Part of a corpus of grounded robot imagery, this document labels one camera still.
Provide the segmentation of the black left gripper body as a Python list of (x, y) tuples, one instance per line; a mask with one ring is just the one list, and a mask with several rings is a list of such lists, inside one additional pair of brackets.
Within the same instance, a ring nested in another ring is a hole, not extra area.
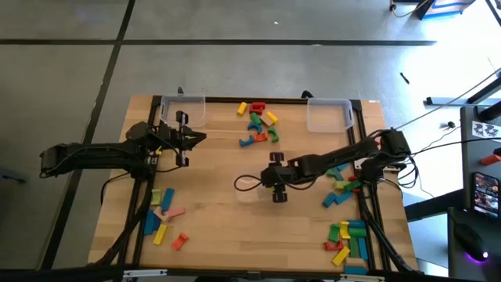
[(188, 167), (189, 158), (186, 156), (184, 147), (185, 136), (183, 127), (188, 121), (188, 115), (178, 110), (175, 113), (175, 120), (178, 122), (178, 128), (172, 128), (166, 123), (161, 122), (153, 127), (153, 147), (155, 154), (160, 154), (162, 150), (172, 150), (175, 152), (175, 164), (177, 167)]

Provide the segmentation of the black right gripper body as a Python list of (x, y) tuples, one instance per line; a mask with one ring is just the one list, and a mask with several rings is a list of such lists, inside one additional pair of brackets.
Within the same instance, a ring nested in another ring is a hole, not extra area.
[(284, 154), (271, 152), (268, 167), (261, 172), (261, 184), (272, 190), (274, 203), (287, 202), (286, 184), (290, 181), (292, 170), (289, 166), (282, 165)]

